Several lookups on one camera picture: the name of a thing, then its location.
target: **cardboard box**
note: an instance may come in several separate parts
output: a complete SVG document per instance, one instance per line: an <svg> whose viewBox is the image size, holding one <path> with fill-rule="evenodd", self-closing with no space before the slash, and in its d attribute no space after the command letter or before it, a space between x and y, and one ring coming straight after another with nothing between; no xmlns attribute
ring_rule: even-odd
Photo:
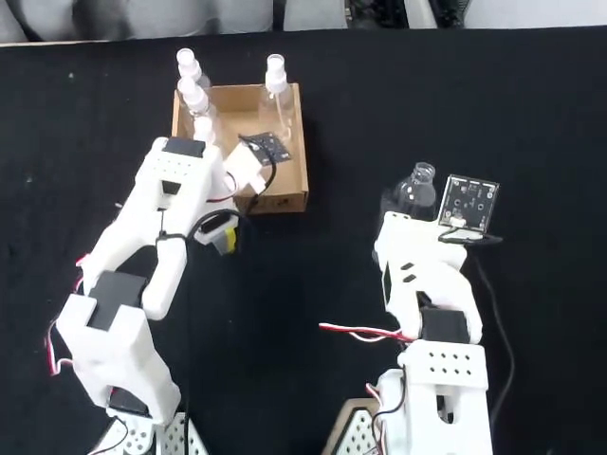
<svg viewBox="0 0 607 455"><path fill-rule="evenodd" d="M304 126L302 122L302 105L300 89L292 83L295 98L295 122L293 138L288 147L292 159L276 166L276 178L264 192L251 213L287 213L305 211L307 204L307 168L305 165ZM217 108L221 122L221 145L224 156L230 154L238 143L238 135L252 136L262 131L259 129L257 107L262 85L222 85L211 89L210 98ZM174 137L189 137L192 131L192 119L186 109L182 108L175 92L173 107ZM267 180L271 167L265 166L262 175ZM236 195L236 205L245 209L253 195L251 188L246 188Z"/></svg>

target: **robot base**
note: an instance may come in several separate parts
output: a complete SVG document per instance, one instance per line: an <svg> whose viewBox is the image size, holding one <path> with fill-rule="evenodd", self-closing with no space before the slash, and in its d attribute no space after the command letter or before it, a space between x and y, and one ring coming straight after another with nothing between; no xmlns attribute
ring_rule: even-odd
<svg viewBox="0 0 607 455"><path fill-rule="evenodd" d="M378 455L371 432L377 401L351 399L344 403L322 455Z"/></svg>
<svg viewBox="0 0 607 455"><path fill-rule="evenodd" d="M185 413L178 412L173 419L173 422L164 430L156 430L156 451L151 447L149 450L145 446L149 444L148 435L145 432L138 432L129 428L128 436L122 441L119 446L111 450L102 452L108 455L123 455L125 453L131 455L183 455L184 454L184 439L183 428L185 422ZM124 437L124 425L121 422L114 422L107 430L103 438L99 441L95 449L91 453L96 453L98 450L103 450L105 447L111 447ZM190 420L189 427L190 438L190 455L208 455L207 449L196 431L195 426Z"/></svg>

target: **clear plastic bottle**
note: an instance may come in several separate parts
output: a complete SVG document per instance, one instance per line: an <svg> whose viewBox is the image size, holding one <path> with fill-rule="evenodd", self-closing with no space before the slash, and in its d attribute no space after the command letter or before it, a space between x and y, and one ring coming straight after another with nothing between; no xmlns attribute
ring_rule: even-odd
<svg viewBox="0 0 607 455"><path fill-rule="evenodd" d="M209 100L207 92L191 78L181 78L177 84L177 91L191 116L190 121L185 123L188 136L194 136L196 120L206 117L212 121L212 129L215 132L215 136L220 137L221 126L219 117L217 116L217 109Z"/></svg>
<svg viewBox="0 0 607 455"><path fill-rule="evenodd" d="M286 81L285 58L272 54L267 58L266 89L259 100L260 125L287 145L294 117L295 102L293 90Z"/></svg>
<svg viewBox="0 0 607 455"><path fill-rule="evenodd" d="M434 175L432 164L416 163L413 173L396 185L393 200L398 211L416 220L433 220L436 214Z"/></svg>
<svg viewBox="0 0 607 455"><path fill-rule="evenodd" d="M190 78L203 90L211 88L211 80L200 66L200 62L193 55L193 51L184 47L177 51L177 67L181 78Z"/></svg>

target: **black fabric surface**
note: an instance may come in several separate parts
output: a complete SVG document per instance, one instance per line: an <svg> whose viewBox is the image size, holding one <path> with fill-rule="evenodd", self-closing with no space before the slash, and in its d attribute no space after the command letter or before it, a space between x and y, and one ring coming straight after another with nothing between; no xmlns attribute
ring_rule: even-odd
<svg viewBox="0 0 607 455"><path fill-rule="evenodd" d="M175 51L191 46L215 83L260 82L285 54L301 84L307 213L257 217L241 257L193 257L152 322L211 453L320 453L343 401L395 365L318 322L393 327L371 260L382 188L417 160L501 182L480 254L518 360L497 454L605 453L603 170L607 29L310 32L0 50L1 453L85 453L107 418L73 373L49 378L43 337L77 270L170 132ZM152 251L125 266L149 270ZM491 389L506 356L487 292ZM193 346L184 358L184 327ZM55 336L60 353L65 354Z"/></svg>

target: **black circuit board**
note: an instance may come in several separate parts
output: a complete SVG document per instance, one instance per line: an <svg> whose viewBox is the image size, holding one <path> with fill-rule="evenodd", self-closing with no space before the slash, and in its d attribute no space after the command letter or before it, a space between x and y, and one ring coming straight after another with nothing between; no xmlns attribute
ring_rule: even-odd
<svg viewBox="0 0 607 455"><path fill-rule="evenodd" d="M268 155L274 158L276 164L291 159L291 154L283 142L272 133L263 133L256 136L240 136L240 139L247 143L255 157L262 163L262 166L269 166L271 164Z"/></svg>
<svg viewBox="0 0 607 455"><path fill-rule="evenodd" d="M499 188L499 183L450 175L438 224L486 233Z"/></svg>

